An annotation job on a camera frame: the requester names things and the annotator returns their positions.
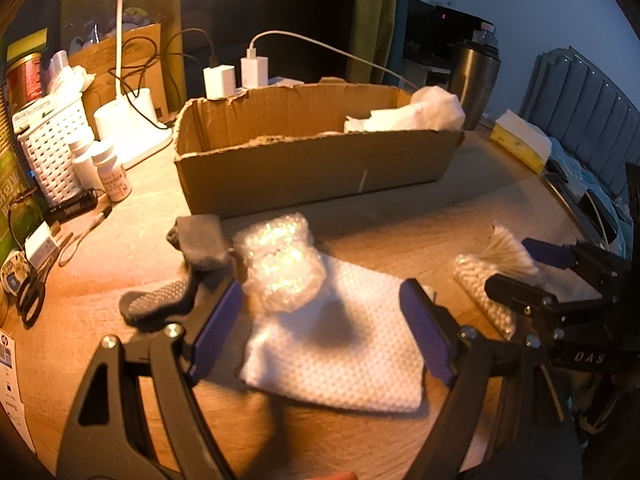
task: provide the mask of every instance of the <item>desk lamp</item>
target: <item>desk lamp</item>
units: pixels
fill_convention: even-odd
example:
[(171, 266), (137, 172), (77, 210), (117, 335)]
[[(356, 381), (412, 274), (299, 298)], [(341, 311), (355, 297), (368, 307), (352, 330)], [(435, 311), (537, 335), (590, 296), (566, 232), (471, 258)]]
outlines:
[(117, 0), (116, 98), (98, 108), (94, 119), (100, 140), (113, 141), (118, 158), (128, 169), (167, 146), (171, 129), (158, 122), (149, 89), (141, 89), (138, 95), (122, 94), (122, 7), (123, 0)]

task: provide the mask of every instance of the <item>red can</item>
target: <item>red can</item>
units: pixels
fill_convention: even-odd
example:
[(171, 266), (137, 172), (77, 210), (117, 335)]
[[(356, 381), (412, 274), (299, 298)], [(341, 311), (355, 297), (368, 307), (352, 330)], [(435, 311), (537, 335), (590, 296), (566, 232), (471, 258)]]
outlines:
[(42, 97), (40, 53), (29, 54), (9, 67), (6, 80), (11, 115)]

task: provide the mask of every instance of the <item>scissors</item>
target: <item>scissors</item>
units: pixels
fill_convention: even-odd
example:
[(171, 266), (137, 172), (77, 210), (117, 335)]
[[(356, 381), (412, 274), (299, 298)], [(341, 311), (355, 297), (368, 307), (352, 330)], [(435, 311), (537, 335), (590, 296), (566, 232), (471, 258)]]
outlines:
[[(42, 310), (42, 304), (44, 303), (44, 297), (47, 293), (45, 284), (51, 269), (56, 264), (60, 253), (66, 247), (73, 237), (73, 233), (69, 233), (59, 247), (51, 253), (51, 256), (40, 270), (31, 269), (27, 280), (20, 286), (18, 290), (17, 307), (22, 322), (25, 328), (31, 328), (38, 319), (40, 311)], [(35, 309), (29, 316), (33, 305)]]

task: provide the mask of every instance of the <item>white knitted cloth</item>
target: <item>white knitted cloth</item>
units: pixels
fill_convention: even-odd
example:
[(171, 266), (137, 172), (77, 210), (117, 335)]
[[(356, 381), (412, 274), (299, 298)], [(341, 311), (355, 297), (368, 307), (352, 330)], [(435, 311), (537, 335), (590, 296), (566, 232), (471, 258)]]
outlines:
[(255, 320), (241, 379), (336, 408), (414, 412), (422, 400), (424, 362), (400, 311), (402, 280), (325, 254), (322, 259), (327, 279), (314, 300)]

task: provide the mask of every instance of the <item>screw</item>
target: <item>screw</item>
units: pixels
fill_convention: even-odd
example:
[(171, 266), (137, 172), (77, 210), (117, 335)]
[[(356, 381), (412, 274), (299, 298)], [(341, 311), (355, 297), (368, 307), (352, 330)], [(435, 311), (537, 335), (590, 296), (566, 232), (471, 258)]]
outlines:
[(462, 336), (462, 339), (473, 341), (476, 337), (478, 337), (478, 330), (476, 330), (472, 326), (465, 325), (460, 328), (460, 335)]
[(540, 348), (540, 345), (542, 345), (537, 335), (528, 335), (526, 341), (527, 346), (530, 348)]
[(112, 349), (118, 344), (118, 338), (114, 335), (106, 335), (102, 338), (100, 345), (107, 350)]
[(182, 326), (177, 323), (171, 323), (164, 327), (164, 334), (171, 339), (175, 339), (182, 333)]

